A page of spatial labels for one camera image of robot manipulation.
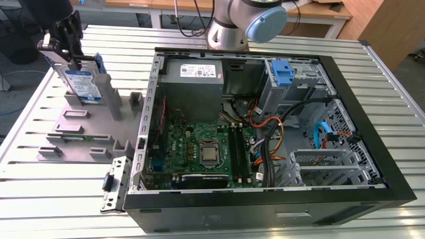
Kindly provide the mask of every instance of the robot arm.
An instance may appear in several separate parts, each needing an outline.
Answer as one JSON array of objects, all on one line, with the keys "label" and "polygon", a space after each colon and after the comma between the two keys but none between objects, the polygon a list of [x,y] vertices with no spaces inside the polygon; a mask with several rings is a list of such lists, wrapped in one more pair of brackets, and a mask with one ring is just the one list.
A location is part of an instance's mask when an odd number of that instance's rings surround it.
[{"label": "robot arm", "polygon": [[69,0],[18,0],[43,31],[38,51],[54,62],[74,65],[82,57],[79,39],[82,38],[81,20],[73,11]]},{"label": "robot arm", "polygon": [[214,1],[214,18],[207,32],[209,48],[243,50],[248,38],[264,43],[282,31],[286,11],[280,0]]}]

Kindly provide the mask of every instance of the floor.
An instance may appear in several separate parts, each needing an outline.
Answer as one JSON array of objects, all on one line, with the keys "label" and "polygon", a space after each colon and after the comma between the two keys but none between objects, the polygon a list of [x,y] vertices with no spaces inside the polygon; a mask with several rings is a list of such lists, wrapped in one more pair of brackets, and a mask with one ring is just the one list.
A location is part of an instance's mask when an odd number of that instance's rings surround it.
[{"label": "floor", "polygon": [[[137,27],[139,25],[150,27],[150,19],[145,14],[135,15],[130,13],[82,11],[81,21],[85,24],[131,27]],[[191,16],[181,18],[179,22],[185,29],[201,28],[199,19]],[[165,28],[175,29],[175,22],[167,16],[162,16],[162,25]],[[35,36],[33,42],[37,42],[38,38],[39,36]],[[13,65],[0,53],[0,70],[2,75],[14,71],[27,70],[46,72],[47,63],[39,56],[37,61],[27,65]],[[422,62],[414,62],[412,57],[408,56],[394,71],[394,75],[419,107],[425,109],[425,60]],[[10,114],[5,113],[21,109],[25,106],[42,79],[42,74],[34,72],[18,72],[5,76],[3,79],[10,85],[13,85],[14,90],[5,94],[0,89],[0,142],[2,140],[1,135],[6,135],[9,132],[19,111]]]}]

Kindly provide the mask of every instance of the slotted metal table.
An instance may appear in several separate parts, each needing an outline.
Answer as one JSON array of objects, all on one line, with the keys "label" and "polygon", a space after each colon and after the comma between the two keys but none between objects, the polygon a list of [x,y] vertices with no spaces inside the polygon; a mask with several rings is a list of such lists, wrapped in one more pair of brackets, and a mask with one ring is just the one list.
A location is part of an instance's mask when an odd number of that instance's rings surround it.
[{"label": "slotted metal table", "polygon": [[[205,38],[177,30],[90,25],[82,51],[101,53],[121,95],[145,92],[154,47],[205,48]],[[425,115],[371,48],[358,41],[275,37],[251,51],[328,55],[359,100],[418,199],[331,227],[159,234],[159,238],[412,238],[425,237]],[[146,234],[126,214],[101,215],[107,164],[35,159],[65,105],[50,69],[0,147],[0,238],[113,238]]]}]

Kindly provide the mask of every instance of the ram slot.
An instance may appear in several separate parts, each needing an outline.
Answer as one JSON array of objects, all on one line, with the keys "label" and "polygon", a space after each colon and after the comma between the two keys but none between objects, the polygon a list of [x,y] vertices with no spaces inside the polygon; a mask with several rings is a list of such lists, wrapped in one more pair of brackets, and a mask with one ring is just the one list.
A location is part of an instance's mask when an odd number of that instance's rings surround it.
[{"label": "ram slot", "polygon": [[248,177],[244,141],[239,127],[231,127],[227,133],[232,180]]},{"label": "ram slot", "polygon": [[229,128],[227,131],[227,150],[230,154],[230,163],[231,163],[231,176],[232,180],[236,181],[239,178],[238,175],[238,157],[236,157],[236,144],[235,144],[235,132],[234,128]]}]

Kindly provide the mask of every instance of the black case frame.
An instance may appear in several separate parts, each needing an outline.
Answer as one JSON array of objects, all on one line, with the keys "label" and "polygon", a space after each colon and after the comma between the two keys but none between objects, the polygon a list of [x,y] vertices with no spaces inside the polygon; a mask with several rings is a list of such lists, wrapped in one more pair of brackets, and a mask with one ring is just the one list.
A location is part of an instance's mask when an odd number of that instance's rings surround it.
[{"label": "black case frame", "polygon": [[234,53],[318,59],[387,188],[129,194],[123,209],[145,232],[336,225],[416,199],[331,57],[175,48],[155,48],[155,51],[175,52],[174,56],[182,59],[189,59],[185,52],[199,52],[201,56],[202,53]]}]

